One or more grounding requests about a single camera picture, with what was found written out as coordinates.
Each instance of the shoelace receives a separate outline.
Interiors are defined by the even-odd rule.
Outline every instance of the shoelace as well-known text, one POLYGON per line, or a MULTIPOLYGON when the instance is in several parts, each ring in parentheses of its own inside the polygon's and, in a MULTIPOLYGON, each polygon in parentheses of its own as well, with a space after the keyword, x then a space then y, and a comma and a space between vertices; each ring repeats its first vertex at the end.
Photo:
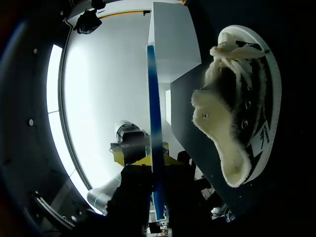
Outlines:
POLYGON ((210 54, 214 57, 214 61, 206 72, 205 85, 219 76, 222 67, 228 67, 235 73, 237 81, 240 81, 241 76, 243 76, 247 86, 251 89, 252 68, 247 59, 261 58, 266 53, 248 44, 239 47, 232 35, 223 33, 223 42, 212 47, 210 54))

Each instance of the white backdrop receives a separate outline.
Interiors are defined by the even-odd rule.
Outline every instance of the white backdrop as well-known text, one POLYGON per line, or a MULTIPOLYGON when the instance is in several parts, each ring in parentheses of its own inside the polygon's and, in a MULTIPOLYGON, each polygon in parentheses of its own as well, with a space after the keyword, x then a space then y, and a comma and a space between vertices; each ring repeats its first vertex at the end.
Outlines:
POLYGON ((114 124, 129 120, 150 133, 146 47, 150 14, 109 17, 90 35, 71 34, 65 111, 75 152, 93 187, 122 169, 109 151, 114 124))

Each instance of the sneaker logo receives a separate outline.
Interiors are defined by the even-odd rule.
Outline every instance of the sneaker logo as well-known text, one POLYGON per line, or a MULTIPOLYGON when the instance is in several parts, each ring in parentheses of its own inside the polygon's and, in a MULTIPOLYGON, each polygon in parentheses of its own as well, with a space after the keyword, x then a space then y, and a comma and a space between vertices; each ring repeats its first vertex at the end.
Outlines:
POLYGON ((267 138, 267 143, 270 142, 267 127, 266 127, 266 125, 263 125, 263 127, 264 127, 264 129, 262 129, 262 130, 261 130, 261 133, 260 133, 260 140, 262 140, 261 149, 263 148, 265 135, 266 135, 266 138, 267 138))
POLYGON ((269 138, 269 126, 268 122, 262 125, 259 131, 251 138, 250 144, 252 148, 253 157, 259 155, 262 151, 269 147, 270 138, 269 138))

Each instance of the shoe eyelet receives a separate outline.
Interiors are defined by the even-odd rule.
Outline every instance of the shoe eyelet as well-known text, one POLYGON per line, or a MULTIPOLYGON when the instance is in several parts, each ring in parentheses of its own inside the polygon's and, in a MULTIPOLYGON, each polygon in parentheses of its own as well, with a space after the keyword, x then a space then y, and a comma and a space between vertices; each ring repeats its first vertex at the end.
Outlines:
POLYGON ((247 128, 248 127, 248 121, 247 120, 243 120, 242 122, 241 122, 241 128, 242 129, 245 129, 245 128, 247 128))
POLYGON ((245 107, 246 107, 247 110, 249 110, 250 107, 251 107, 251 101, 246 100, 246 102, 245 102, 245 107))

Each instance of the black and white sneaker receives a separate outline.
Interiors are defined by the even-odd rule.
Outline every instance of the black and white sneaker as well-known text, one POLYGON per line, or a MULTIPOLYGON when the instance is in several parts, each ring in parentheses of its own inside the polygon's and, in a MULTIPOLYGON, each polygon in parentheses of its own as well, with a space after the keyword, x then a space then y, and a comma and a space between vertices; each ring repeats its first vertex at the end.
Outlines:
POLYGON ((205 87, 192 95, 194 124, 213 140, 227 184, 238 187, 264 170, 281 104, 277 62, 263 39, 228 26, 210 54, 205 87))

